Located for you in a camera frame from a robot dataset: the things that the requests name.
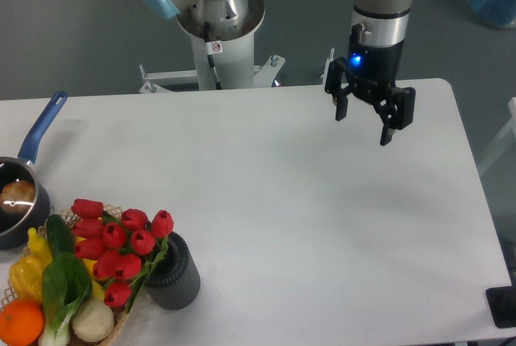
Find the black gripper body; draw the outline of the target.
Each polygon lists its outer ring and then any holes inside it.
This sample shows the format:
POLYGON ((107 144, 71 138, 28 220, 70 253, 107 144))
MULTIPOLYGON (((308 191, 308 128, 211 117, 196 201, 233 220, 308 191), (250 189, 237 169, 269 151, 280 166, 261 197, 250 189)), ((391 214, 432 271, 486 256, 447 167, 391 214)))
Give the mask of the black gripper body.
POLYGON ((388 47, 373 47, 361 42, 364 35, 364 23, 352 26, 347 82, 358 99, 369 104, 389 103, 392 101, 404 41, 388 47))

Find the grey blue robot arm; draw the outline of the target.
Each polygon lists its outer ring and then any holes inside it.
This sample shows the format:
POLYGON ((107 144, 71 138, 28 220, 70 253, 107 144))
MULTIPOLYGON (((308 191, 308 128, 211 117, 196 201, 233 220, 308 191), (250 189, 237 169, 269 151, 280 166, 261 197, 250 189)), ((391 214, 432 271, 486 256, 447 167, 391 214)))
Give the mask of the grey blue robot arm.
MULTIPOLYGON (((162 19, 176 19, 190 36, 201 90, 252 88, 254 35, 264 0, 142 0, 162 19)), ((344 119, 350 96, 371 105, 383 123, 381 144, 412 123, 416 93, 400 88, 400 64, 412 0, 354 0, 348 50, 329 60, 324 90, 344 119)))

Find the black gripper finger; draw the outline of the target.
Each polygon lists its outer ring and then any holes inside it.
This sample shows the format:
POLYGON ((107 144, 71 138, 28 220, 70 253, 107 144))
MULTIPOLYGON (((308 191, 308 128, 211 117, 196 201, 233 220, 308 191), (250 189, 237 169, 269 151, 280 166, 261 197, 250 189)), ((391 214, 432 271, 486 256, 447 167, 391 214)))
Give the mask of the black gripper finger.
POLYGON ((347 72, 347 60, 337 58, 329 62, 327 66, 324 90, 330 94, 335 104, 335 120, 341 121, 347 116, 348 98, 351 89, 348 85, 342 87, 342 80, 347 72))
POLYGON ((395 131, 409 126, 414 118, 416 90, 413 87, 388 87, 380 98, 373 100, 373 108, 383 123, 380 145, 391 142, 395 131))

